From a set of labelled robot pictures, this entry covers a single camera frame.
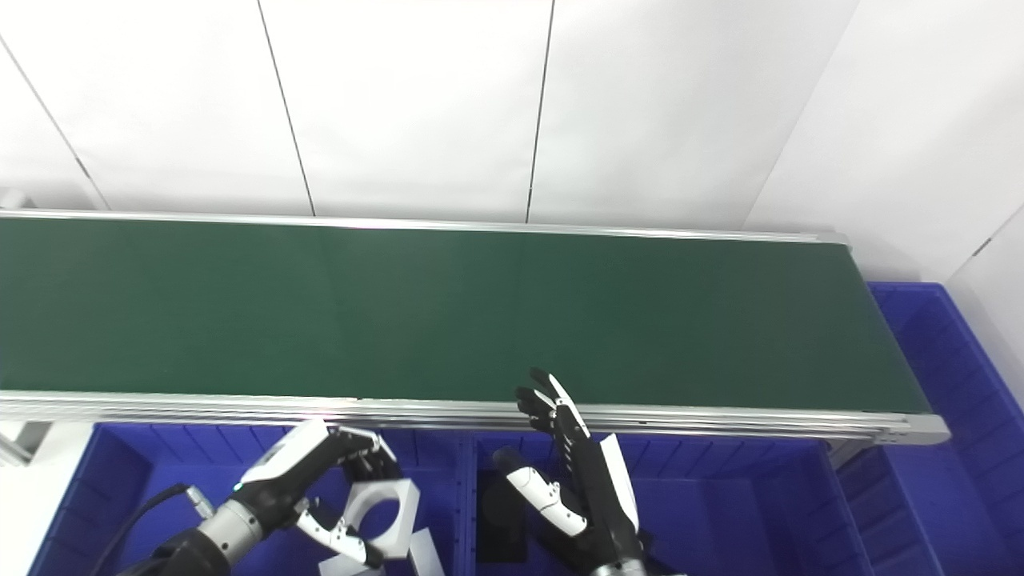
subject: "white ring part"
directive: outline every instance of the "white ring part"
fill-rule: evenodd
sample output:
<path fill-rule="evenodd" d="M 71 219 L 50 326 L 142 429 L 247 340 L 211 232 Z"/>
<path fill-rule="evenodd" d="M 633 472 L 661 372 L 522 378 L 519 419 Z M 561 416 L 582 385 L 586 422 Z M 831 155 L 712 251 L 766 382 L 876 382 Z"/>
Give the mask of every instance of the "white ring part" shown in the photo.
<path fill-rule="evenodd" d="M 420 505 L 420 490 L 413 481 L 378 480 L 356 482 L 348 492 L 348 502 L 342 515 L 356 530 L 367 512 L 384 500 L 398 500 L 398 515 L 383 534 L 368 540 L 384 553 L 387 560 L 402 559 L 409 554 L 409 541 L 413 536 L 416 510 Z"/>

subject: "cable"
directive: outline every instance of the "cable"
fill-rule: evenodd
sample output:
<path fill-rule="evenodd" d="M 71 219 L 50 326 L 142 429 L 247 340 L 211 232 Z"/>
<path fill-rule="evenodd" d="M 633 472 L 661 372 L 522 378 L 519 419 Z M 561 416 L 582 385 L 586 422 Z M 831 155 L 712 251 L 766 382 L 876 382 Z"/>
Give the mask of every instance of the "cable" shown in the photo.
<path fill-rule="evenodd" d="M 92 567 L 92 571 L 89 572 L 89 576 L 97 576 L 99 574 L 99 571 L 103 568 L 103 565 L 106 564 L 106 561 L 110 559 L 110 556 L 114 553 L 114 549 L 118 547 L 118 544 L 120 544 L 122 540 L 124 540 L 125 536 L 128 534 L 128 531 L 131 530 L 133 526 L 135 526 L 135 523 L 138 522 L 138 519 L 142 518 L 143 516 L 145 516 L 145 512 L 159 506 L 163 502 L 170 500 L 171 498 L 177 496 L 178 494 L 184 494 L 186 490 L 188 490 L 188 485 L 181 484 L 179 482 L 178 484 L 175 484 L 170 488 L 165 488 L 161 490 L 154 497 L 146 500 L 144 504 L 139 506 L 138 509 L 136 509 L 135 512 L 132 513 L 131 518 L 126 520 L 125 523 L 121 525 L 121 528 L 119 528 L 118 531 L 114 534 L 114 538 L 111 539 L 111 542 L 106 544 L 105 548 L 103 548 L 103 553 L 99 554 L 99 560 L 97 560 L 96 564 Z"/>

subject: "robotic hand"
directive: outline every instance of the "robotic hand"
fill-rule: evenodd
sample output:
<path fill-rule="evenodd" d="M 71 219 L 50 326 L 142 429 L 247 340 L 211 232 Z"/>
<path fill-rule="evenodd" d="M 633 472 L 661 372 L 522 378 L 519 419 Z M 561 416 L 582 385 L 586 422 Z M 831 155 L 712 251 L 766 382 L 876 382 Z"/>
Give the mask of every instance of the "robotic hand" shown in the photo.
<path fill-rule="evenodd" d="M 224 576 L 273 531 L 293 525 L 332 550 L 379 568 L 380 550 L 344 519 L 325 525 L 316 501 L 305 496 L 335 465 L 345 469 L 349 482 L 401 478 L 394 453 L 378 435 L 307 420 L 246 470 L 234 492 L 202 524 L 172 536 L 120 576 Z"/>
<path fill-rule="evenodd" d="M 644 576 L 636 498 L 618 440 L 594 441 L 572 399 L 555 377 L 538 368 L 539 389 L 516 388 L 519 411 L 535 429 L 550 434 L 572 479 L 572 489 L 552 482 L 506 447 L 495 465 L 547 521 L 542 544 L 579 574 Z"/>

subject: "white block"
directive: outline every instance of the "white block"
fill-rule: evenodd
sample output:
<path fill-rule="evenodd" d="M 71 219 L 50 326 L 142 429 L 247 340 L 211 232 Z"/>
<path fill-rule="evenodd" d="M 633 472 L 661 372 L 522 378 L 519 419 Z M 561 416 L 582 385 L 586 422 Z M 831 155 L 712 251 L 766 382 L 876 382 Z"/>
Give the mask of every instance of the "white block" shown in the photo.
<path fill-rule="evenodd" d="M 416 576 L 444 576 L 444 568 L 437 558 L 437 546 L 434 545 L 429 528 L 413 534 L 409 541 L 409 560 L 413 563 Z"/>
<path fill-rule="evenodd" d="M 420 505 L 420 490 L 412 480 L 356 482 L 348 493 L 343 516 L 358 530 L 367 512 L 385 500 L 398 500 L 398 513 L 394 523 L 383 534 L 368 542 L 381 550 L 388 560 L 406 558 L 413 535 L 413 524 L 416 522 L 416 510 Z"/>
<path fill-rule="evenodd" d="M 317 565 L 321 576 L 384 576 L 384 567 L 367 568 L 344 554 L 329 558 Z"/>

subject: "white wall panel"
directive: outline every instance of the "white wall panel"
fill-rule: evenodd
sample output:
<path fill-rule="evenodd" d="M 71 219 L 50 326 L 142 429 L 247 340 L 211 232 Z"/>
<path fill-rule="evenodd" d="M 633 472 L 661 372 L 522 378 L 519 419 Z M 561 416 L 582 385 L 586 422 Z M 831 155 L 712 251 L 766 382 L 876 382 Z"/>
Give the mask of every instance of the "white wall panel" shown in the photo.
<path fill-rule="evenodd" d="M 558 0 L 531 222 L 738 229 L 855 0 Z"/>
<path fill-rule="evenodd" d="M 1024 405 L 1024 209 L 946 288 Z"/>
<path fill-rule="evenodd" d="M 1024 3 L 862 0 L 745 228 L 945 280 L 1024 201 Z"/>
<path fill-rule="evenodd" d="M 75 156 L 0 47 L 0 196 L 9 188 L 23 191 L 42 208 L 102 207 Z"/>
<path fill-rule="evenodd" d="M 0 34 L 114 209 L 309 213 L 252 0 L 0 0 Z"/>
<path fill-rule="evenodd" d="M 521 221 L 550 0 L 264 0 L 318 214 Z"/>

